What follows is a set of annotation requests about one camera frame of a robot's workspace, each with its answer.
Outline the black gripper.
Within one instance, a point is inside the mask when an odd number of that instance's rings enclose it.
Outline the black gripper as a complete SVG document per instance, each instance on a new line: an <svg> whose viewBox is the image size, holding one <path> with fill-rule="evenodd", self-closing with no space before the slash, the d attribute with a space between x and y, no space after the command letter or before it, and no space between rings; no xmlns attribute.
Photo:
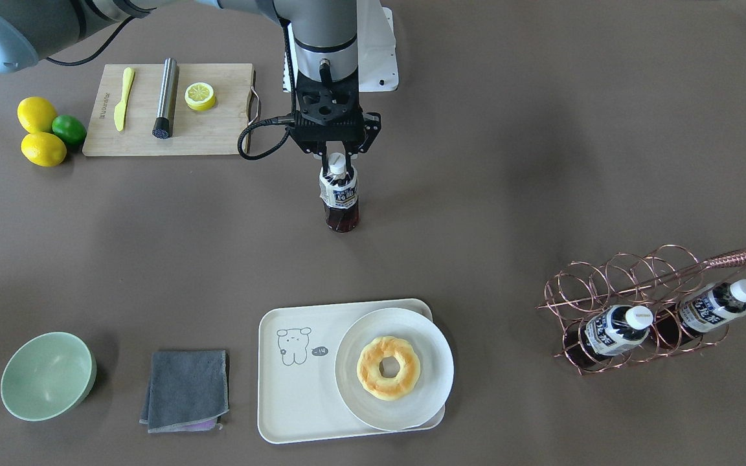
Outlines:
<svg viewBox="0 0 746 466"><path fill-rule="evenodd" d="M304 118L301 112L294 113L294 122L288 125L288 133L302 151L321 157L321 177L331 177L330 157L326 151L328 142L341 142L344 147L346 173L355 177L353 160L356 154L367 153L381 131L381 115L376 112L360 112L341 121L326 125Z"/></svg>

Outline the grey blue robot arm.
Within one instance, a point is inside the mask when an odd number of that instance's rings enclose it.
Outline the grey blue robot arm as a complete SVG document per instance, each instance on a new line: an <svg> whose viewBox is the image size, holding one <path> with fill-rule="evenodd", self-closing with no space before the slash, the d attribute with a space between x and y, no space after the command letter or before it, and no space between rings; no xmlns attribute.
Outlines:
<svg viewBox="0 0 746 466"><path fill-rule="evenodd" d="M237 152L256 161L243 142L255 129L279 126L273 150L292 140L328 172L328 145L341 144L349 172L381 131L381 115L360 102L359 6L356 1L209 1L223 11L251 13L282 29L290 80L286 115L260 119L240 130ZM164 8L168 1L0 1L0 74L52 61L54 55L103 32L119 33Z"/></svg>

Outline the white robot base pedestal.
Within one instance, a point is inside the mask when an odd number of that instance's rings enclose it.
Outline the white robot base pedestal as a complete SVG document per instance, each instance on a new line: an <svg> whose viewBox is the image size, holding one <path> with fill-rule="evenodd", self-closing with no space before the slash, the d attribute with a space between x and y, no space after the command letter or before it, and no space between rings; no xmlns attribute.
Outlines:
<svg viewBox="0 0 746 466"><path fill-rule="evenodd" d="M323 54L306 50L295 42L294 24L287 25L293 73L302 73L311 80L321 77L319 68L323 58L330 62L333 82L338 81L341 63L349 59L352 50L357 54L358 89L361 93L395 91L399 85L396 58L396 36L393 31L392 12L379 1L356 1L356 41L354 47L340 52Z"/></svg>

